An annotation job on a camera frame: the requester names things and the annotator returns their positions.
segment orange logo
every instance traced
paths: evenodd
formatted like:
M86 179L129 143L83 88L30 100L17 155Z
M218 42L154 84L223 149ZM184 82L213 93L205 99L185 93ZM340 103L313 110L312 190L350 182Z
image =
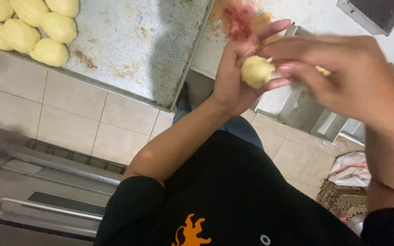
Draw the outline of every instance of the orange logo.
M198 219L197 222L195 223L195 227L193 228L193 222L191 221L192 216L194 216L194 214L188 215L187 220L185 221L186 226L180 226L177 229L176 231L177 244L172 243L171 246L200 246L200 244L207 244L211 242L211 238L203 239L197 237L197 234L202 231L200 223L203 222L205 218ZM183 242L182 245L179 245L179 239L177 238L177 233L181 228L183 228L183 236L185 237L185 241Z

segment metal handle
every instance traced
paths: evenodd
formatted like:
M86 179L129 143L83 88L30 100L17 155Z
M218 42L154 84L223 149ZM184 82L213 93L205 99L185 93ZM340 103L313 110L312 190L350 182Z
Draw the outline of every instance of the metal handle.
M17 199L8 198L8 197L0 197L0 214L2 214L4 212L3 208L2 208L2 203L4 201L16 203L16 204L21 204L21 205L26 205L26 206L33 207L33 208L38 208L38 209L41 209L41 210L44 210L47 212L69 215L72 217L87 219L87 220L91 220L91 221L101 221L103 219L103 216L101 216L101 215L80 212L80 211L73 210L73 209L60 208L60 207L56 207L53 205L46 205L46 204L42 204L42 203L38 203L38 202L22 201L22 200L17 200Z

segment white plastic bag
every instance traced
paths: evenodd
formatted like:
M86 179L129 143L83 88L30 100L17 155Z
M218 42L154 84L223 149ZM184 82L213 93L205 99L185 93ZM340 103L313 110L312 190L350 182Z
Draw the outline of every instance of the white plastic bag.
M335 160L328 179L336 185L366 187L370 178L364 152L351 152Z

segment white circular logo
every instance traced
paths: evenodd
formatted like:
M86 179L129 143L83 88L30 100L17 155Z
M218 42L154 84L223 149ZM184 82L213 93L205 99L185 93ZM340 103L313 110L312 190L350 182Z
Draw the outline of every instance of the white circular logo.
M270 238L268 238L266 235L261 235L261 242L264 245L270 245Z

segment black shirt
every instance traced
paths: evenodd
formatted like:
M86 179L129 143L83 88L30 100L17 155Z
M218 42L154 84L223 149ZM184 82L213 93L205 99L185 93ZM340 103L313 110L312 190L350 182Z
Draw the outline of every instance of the black shirt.
M216 131L165 183L130 177L107 203L95 245L394 245L394 208L362 238L288 184L255 145Z

